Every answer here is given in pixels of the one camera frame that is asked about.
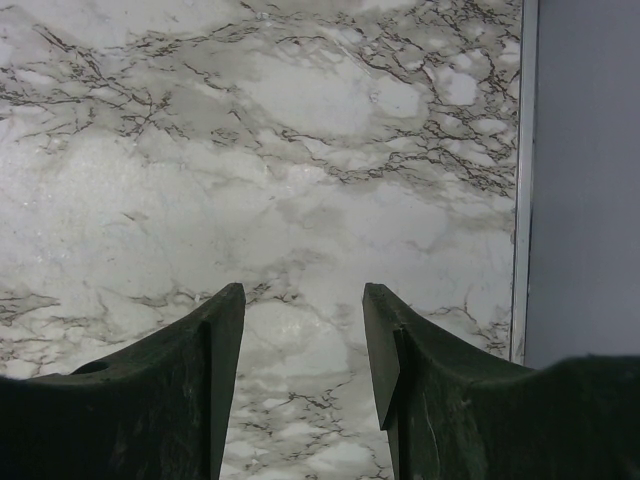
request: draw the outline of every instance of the gray marble veining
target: gray marble veining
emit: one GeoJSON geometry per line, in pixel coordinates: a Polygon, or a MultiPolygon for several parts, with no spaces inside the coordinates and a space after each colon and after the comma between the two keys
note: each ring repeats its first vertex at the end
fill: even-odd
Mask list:
{"type": "Polygon", "coordinates": [[[0,11],[0,373],[241,281],[223,478],[389,478],[364,283],[508,354],[520,2],[69,5],[0,11]]]}

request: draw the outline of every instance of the dark green object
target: dark green object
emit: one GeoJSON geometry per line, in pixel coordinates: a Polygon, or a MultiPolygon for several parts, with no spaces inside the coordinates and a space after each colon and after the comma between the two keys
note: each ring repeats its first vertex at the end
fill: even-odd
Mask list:
{"type": "Polygon", "coordinates": [[[229,285],[71,375],[0,378],[0,479],[217,479],[244,306],[229,285]]]}
{"type": "Polygon", "coordinates": [[[378,417],[396,480],[640,479],[640,358],[542,371],[493,357],[365,288],[378,417]]]}

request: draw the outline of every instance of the small hole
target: small hole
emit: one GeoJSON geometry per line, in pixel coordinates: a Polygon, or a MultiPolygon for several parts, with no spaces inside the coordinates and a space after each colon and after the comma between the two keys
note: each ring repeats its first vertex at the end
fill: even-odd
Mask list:
{"type": "Polygon", "coordinates": [[[102,370],[106,370],[107,368],[109,368],[109,364],[107,362],[91,362],[81,366],[78,370],[73,372],[71,375],[83,375],[85,373],[96,373],[96,372],[101,372],[102,370]]]}

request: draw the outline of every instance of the white marble wall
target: white marble wall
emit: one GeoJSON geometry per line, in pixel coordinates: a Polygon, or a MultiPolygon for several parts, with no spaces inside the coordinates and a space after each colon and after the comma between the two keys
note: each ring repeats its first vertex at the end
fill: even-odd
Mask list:
{"type": "Polygon", "coordinates": [[[365,282],[508,353],[519,0],[0,11],[0,374],[69,372],[226,283],[223,478],[388,478],[365,282]]]}

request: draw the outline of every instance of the gray wall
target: gray wall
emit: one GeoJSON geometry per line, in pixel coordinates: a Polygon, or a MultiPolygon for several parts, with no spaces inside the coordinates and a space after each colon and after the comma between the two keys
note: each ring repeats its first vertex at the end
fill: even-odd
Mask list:
{"type": "Polygon", "coordinates": [[[640,354],[640,0],[540,0],[525,364],[640,354]]]}

